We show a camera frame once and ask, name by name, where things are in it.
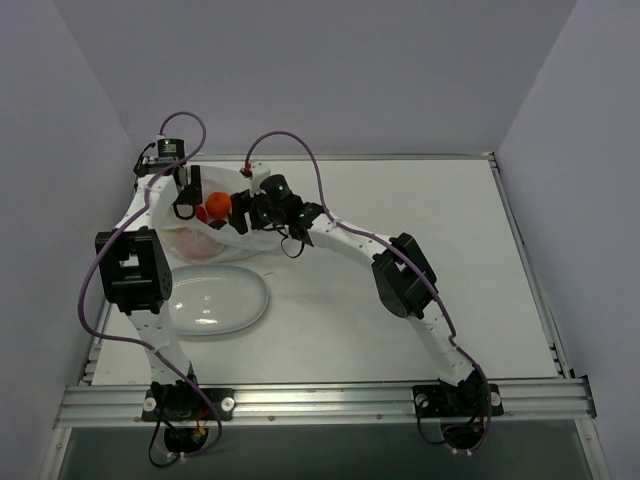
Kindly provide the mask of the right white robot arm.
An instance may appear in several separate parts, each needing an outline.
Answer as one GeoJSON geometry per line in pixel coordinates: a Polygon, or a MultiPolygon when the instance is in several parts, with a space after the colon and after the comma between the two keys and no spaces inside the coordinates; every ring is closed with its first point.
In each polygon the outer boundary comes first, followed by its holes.
{"type": "Polygon", "coordinates": [[[456,329],[439,297],[437,277],[411,235],[377,236],[335,218],[325,206],[294,194],[284,176],[240,173],[250,187],[231,195],[229,220],[241,235],[274,230],[342,255],[371,270],[378,297],[394,316],[406,319],[420,338],[444,388],[444,400],[464,413],[490,395],[486,376],[456,343],[456,329]]]}

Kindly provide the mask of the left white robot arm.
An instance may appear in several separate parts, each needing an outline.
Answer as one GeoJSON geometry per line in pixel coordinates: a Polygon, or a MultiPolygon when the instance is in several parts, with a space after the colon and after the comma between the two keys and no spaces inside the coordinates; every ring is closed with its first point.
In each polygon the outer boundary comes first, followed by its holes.
{"type": "Polygon", "coordinates": [[[141,156],[134,168],[136,188],[122,220],[111,232],[96,236],[96,253],[106,299],[135,327],[151,369],[151,395],[179,419],[194,417],[202,405],[190,360],[184,354],[171,320],[172,272],[157,231],[156,213],[174,205],[194,204],[182,193],[197,193],[200,173],[178,163],[185,142],[160,135],[155,157],[141,156]]]}

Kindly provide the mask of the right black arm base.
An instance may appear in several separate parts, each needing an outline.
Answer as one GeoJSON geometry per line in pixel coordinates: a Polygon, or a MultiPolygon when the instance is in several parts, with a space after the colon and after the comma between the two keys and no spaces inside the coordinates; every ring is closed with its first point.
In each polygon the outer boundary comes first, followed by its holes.
{"type": "Polygon", "coordinates": [[[494,418],[505,411],[495,384],[453,387],[448,384],[412,387],[416,427],[420,437],[433,446],[446,446],[454,455],[471,456],[486,441],[494,418]],[[424,420],[439,420],[440,437],[430,438],[424,420]]]}

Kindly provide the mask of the white plastic bag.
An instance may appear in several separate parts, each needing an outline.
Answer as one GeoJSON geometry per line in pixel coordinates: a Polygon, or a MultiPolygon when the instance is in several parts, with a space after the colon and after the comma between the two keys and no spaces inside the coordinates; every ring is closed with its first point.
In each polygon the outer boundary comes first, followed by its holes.
{"type": "MultiPolygon", "coordinates": [[[[232,194],[249,187],[240,173],[216,166],[201,167],[203,197],[215,192],[232,194]]],[[[154,228],[165,252],[189,264],[239,261],[279,247],[276,232],[250,231],[239,234],[228,223],[214,229],[197,218],[178,219],[167,202],[152,211],[154,228]]]]}

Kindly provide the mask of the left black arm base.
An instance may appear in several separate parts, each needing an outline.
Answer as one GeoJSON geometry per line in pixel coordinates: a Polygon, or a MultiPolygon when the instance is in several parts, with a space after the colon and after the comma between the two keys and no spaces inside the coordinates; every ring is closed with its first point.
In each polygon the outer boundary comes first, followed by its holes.
{"type": "Polygon", "coordinates": [[[220,426],[233,418],[235,391],[204,387],[202,392],[208,401],[182,384],[146,392],[140,418],[159,426],[160,446],[167,452],[195,454],[219,442],[220,426]]]}

